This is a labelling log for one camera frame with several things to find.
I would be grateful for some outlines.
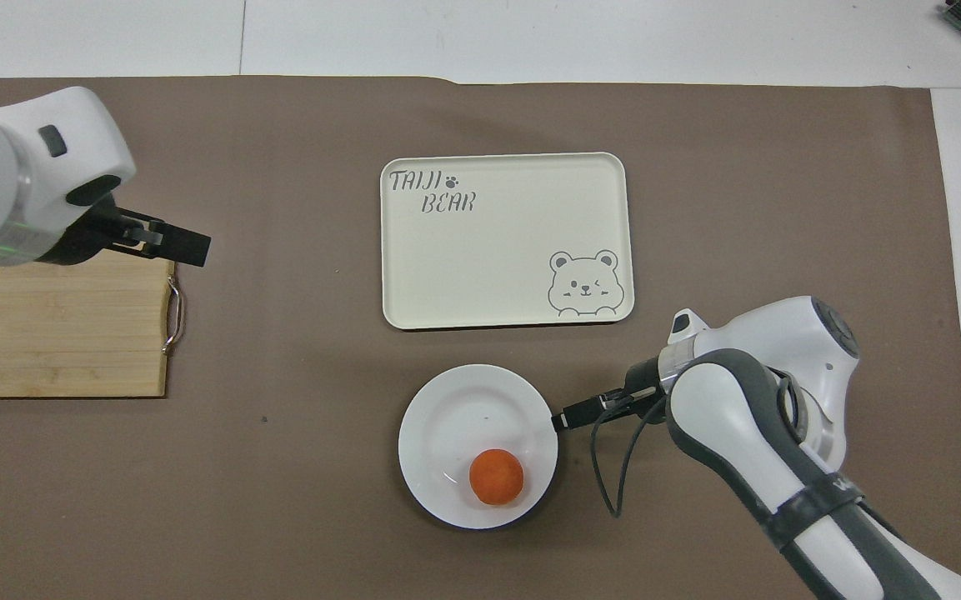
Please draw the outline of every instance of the orange fruit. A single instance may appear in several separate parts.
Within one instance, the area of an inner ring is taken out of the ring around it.
[[[484,504],[508,504],[525,487],[525,472],[518,457],[504,449],[492,448],[473,459],[469,466],[469,485]]]

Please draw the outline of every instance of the bear face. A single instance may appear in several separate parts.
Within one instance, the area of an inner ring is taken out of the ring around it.
[[[617,254],[603,250],[595,258],[572,258],[567,252],[550,256],[553,280],[548,300],[559,315],[617,314],[624,288],[617,279]]]

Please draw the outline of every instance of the white tray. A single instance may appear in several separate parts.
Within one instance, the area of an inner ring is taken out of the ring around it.
[[[611,153],[400,158],[380,198],[384,317],[399,329],[632,312],[628,193]]]

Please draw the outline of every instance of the white table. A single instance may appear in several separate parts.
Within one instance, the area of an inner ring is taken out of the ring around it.
[[[933,88],[961,317],[961,33],[939,0],[0,0],[0,77],[423,75]],[[930,402],[942,402],[942,390]]]

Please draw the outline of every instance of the cutting board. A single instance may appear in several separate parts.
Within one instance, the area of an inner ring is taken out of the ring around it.
[[[164,395],[174,266],[102,252],[0,267],[0,398]]]

